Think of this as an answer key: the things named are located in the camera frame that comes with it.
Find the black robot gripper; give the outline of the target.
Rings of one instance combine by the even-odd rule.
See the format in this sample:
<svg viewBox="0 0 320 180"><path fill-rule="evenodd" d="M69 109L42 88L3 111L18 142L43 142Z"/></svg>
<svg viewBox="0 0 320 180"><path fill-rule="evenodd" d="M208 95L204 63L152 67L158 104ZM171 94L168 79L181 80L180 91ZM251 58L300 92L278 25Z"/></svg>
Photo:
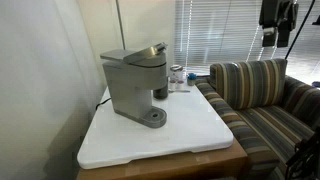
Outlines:
<svg viewBox="0 0 320 180"><path fill-rule="evenodd" d="M263 29L263 47L275 44L278 31L277 47L287 47L290 31L296 27L299 4L293 0L262 0L259 24Z"/></svg>

